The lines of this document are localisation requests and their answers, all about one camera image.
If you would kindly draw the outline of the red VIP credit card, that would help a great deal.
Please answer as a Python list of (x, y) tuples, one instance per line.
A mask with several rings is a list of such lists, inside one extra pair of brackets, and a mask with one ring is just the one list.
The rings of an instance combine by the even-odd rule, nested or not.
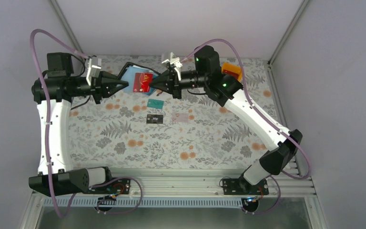
[(133, 82), (133, 92), (148, 93), (150, 82), (153, 80), (153, 73), (136, 73)]

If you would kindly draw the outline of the pale pink floral card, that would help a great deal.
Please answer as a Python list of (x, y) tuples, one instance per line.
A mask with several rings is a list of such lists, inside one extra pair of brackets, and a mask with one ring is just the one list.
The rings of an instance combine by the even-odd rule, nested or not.
[(189, 114), (188, 113), (172, 113), (173, 123), (188, 123)]

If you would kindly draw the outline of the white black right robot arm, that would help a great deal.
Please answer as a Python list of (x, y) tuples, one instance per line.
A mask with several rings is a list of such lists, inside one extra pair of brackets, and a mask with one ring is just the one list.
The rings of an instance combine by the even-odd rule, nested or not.
[(220, 64), (213, 47), (206, 45), (194, 54), (193, 71), (182, 71), (182, 61), (172, 52), (163, 54), (161, 63), (166, 70), (151, 81), (150, 87), (176, 99), (182, 97), (182, 90), (203, 88), (208, 98), (239, 117), (265, 144), (267, 152), (238, 178), (244, 194), (253, 193), (269, 175), (279, 175), (296, 155), (303, 137), (301, 132), (290, 131), (250, 98), (245, 83), (240, 82), (240, 72), (233, 66)]

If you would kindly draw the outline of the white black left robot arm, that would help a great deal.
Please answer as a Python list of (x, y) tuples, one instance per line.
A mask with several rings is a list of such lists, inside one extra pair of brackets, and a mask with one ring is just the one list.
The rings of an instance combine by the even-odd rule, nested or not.
[(87, 60), (87, 76), (73, 76), (72, 57), (70, 53), (48, 53), (48, 69), (31, 89), (41, 122), (41, 157), (38, 174), (29, 178), (29, 187), (49, 197), (87, 194), (93, 186), (108, 193), (114, 182), (108, 167), (73, 167), (67, 144), (69, 113), (74, 97), (91, 96), (100, 104), (129, 83), (103, 71), (96, 56)]

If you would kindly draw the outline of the dark VIP credit card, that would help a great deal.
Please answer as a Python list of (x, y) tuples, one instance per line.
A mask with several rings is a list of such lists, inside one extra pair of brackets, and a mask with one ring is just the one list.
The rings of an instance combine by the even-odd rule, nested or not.
[(147, 114), (146, 123), (147, 124), (162, 124), (164, 115), (162, 114)]

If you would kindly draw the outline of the teal magnetic stripe card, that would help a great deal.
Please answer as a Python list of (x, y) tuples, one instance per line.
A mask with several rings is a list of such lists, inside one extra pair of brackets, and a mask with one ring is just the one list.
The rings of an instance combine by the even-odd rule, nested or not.
[(164, 101), (162, 100), (156, 100), (156, 99), (149, 99), (147, 102), (148, 108), (154, 108), (154, 109), (163, 109)]

